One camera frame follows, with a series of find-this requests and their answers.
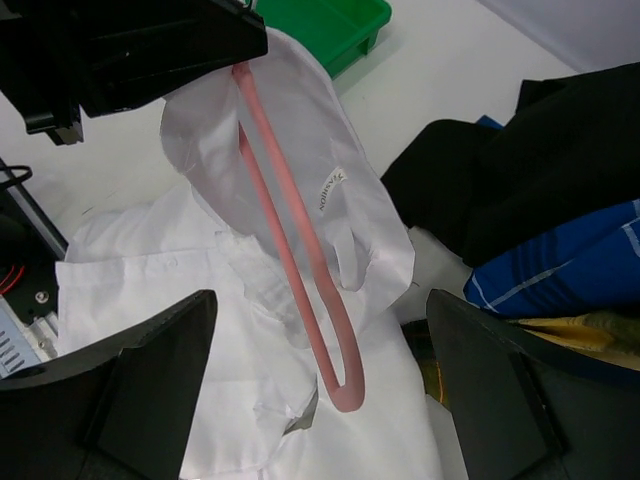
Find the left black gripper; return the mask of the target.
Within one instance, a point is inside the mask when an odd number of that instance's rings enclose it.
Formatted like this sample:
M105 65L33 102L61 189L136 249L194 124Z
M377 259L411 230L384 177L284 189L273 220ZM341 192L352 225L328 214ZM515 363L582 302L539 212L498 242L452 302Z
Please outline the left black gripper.
M84 141L92 118L145 106L268 51L240 1L3 1L1 92L29 135Z

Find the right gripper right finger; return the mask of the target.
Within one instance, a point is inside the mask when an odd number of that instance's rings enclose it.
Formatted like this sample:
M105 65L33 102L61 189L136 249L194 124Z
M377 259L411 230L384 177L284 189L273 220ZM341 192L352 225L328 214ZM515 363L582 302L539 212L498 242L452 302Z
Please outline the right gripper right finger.
M443 290L426 319L469 478L638 478L638 372Z

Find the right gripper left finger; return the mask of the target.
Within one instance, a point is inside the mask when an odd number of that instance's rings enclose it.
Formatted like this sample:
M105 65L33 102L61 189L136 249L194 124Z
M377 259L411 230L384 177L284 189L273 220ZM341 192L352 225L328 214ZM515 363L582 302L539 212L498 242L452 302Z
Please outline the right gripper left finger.
M214 335L200 290L1 382L4 479L177 479Z

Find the white shirt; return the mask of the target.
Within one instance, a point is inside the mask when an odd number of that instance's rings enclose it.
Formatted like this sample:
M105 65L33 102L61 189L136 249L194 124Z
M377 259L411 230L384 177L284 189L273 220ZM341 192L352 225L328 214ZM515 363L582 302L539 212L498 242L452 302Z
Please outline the white shirt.
M310 52L267 32L268 51L168 96L160 136L184 183L82 226L56 267L58 350L132 327L198 290L218 298L184 479L441 479L423 377L393 304L414 248ZM357 336L365 398L336 409L247 167L273 198L336 369L338 341L281 192L292 177Z

